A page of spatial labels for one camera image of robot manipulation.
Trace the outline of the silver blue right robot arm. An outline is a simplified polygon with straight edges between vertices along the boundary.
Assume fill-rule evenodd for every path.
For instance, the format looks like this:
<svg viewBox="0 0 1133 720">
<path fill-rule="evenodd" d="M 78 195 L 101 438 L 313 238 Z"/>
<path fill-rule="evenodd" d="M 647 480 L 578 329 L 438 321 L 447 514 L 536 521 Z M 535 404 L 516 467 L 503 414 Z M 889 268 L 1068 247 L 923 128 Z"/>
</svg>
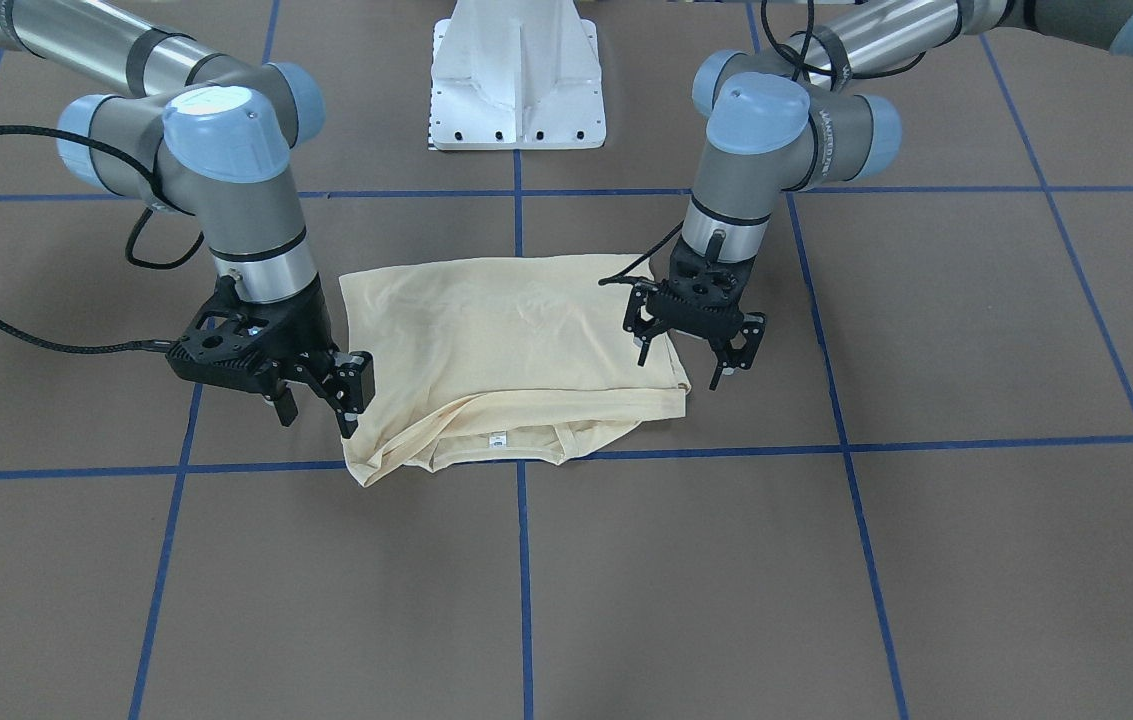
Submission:
<svg viewBox="0 0 1133 720">
<path fill-rule="evenodd" d="M 0 46 L 107 86 L 53 128 L 0 126 L 0 136 L 54 138 L 82 183 L 195 218 L 196 247 L 218 270 L 173 340 L 54 344 L 2 319 L 0 331 L 62 354 L 154 351 L 186 381 L 263 397 L 284 427 L 298 413 L 292 387 L 306 386 L 353 437 L 374 397 L 373 359 L 333 340 L 291 170 L 292 150 L 325 122 L 310 74 L 246 63 L 104 1 L 0 1 Z"/>
</svg>

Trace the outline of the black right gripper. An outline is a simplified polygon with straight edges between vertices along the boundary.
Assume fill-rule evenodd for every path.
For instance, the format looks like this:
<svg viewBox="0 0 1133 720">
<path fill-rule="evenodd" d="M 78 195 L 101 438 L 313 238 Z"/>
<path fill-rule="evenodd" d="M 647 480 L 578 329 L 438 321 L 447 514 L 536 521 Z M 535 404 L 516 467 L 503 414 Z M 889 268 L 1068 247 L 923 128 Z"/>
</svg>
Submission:
<svg viewBox="0 0 1133 720">
<path fill-rule="evenodd" d="M 351 439 L 374 400 L 374 356 L 338 351 L 320 279 L 290 299 L 242 300 L 236 278 L 218 278 L 165 359 L 177 376 L 266 397 L 279 424 L 292 427 L 298 406 L 290 386 L 303 383 L 337 416 L 339 437 Z"/>
</svg>

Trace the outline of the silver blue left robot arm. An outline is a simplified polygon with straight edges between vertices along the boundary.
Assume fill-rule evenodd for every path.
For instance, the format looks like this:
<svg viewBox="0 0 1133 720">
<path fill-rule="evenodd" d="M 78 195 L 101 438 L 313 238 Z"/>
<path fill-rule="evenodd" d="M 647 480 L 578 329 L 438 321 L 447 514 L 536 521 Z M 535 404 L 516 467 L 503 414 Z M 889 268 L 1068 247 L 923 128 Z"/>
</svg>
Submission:
<svg viewBox="0 0 1133 720">
<path fill-rule="evenodd" d="M 717 375 L 753 365 L 767 320 L 740 302 L 782 193 L 871 177 L 898 156 L 898 110 L 849 94 L 850 83 L 898 76 L 937 46 L 997 28 L 1133 56 L 1133 1 L 867 1 L 806 22 L 785 40 L 767 31 L 755 53 L 709 56 L 695 76 L 706 143 L 685 217 L 665 237 L 666 277 L 612 277 L 630 288 L 624 329 L 640 361 L 657 337 L 681 333 L 712 347 Z"/>
</svg>

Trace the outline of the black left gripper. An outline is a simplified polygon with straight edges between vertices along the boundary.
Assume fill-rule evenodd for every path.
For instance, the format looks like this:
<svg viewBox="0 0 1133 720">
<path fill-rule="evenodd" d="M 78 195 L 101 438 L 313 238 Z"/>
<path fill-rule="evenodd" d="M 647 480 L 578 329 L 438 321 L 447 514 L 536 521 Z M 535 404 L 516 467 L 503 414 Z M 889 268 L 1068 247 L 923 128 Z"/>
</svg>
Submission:
<svg viewBox="0 0 1133 720">
<path fill-rule="evenodd" d="M 753 259 L 722 263 L 699 254 L 688 242 L 676 242 L 665 279 L 633 283 L 629 293 L 624 329 L 638 346 L 636 364 L 647 364 L 654 338 L 679 331 L 709 342 L 714 354 L 709 391 L 716 391 L 723 375 L 752 369 L 768 322 L 764 313 L 740 310 L 753 265 Z"/>
</svg>

